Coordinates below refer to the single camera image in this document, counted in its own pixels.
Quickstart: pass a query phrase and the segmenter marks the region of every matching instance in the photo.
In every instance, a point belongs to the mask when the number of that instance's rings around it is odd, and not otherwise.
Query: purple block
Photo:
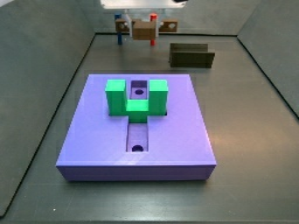
[[[167,80],[167,115],[149,116],[149,145],[127,150],[127,116],[109,116],[111,79]],[[93,74],[79,100],[57,166],[70,181],[207,179],[217,166],[189,74]]]

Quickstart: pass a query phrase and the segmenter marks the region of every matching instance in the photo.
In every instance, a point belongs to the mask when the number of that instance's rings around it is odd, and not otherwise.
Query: green block
[[[150,80],[150,116],[165,116],[169,95],[167,80]]]
[[[149,100],[127,100],[126,111],[130,123],[147,123]]]
[[[127,115],[127,81],[109,80],[107,81],[107,105],[111,116]]]

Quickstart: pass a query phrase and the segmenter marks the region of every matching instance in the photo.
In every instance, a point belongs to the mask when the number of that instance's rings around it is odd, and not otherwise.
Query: gray wall
[[[15,0],[0,8],[0,216],[94,34],[75,0]]]
[[[263,0],[238,38],[299,116],[298,11],[298,0]]]
[[[114,32],[113,10],[103,10],[99,0],[78,0],[95,32]],[[261,0],[190,0],[181,10],[167,10],[179,19],[179,33],[238,35]],[[147,19],[150,11],[133,18]]]

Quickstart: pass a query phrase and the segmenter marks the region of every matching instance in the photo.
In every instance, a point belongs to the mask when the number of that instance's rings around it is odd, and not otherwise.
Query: small wooden block
[[[117,32],[129,32],[127,21],[123,18],[117,20]]]
[[[157,22],[145,22],[137,20],[134,24],[134,39],[137,40],[151,40],[155,39],[155,25]]]
[[[178,19],[175,18],[163,19],[163,25],[159,28],[159,32],[178,32]]]
[[[137,22],[143,22],[141,18],[133,18],[133,25],[135,25]]]

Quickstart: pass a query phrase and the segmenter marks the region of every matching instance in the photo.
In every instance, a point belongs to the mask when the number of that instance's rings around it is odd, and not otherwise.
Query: gray table surface
[[[299,125],[237,38],[97,36],[2,221],[299,221]],[[209,43],[213,69],[170,68]],[[218,167],[209,181],[69,183],[55,168],[89,74],[191,74]]]

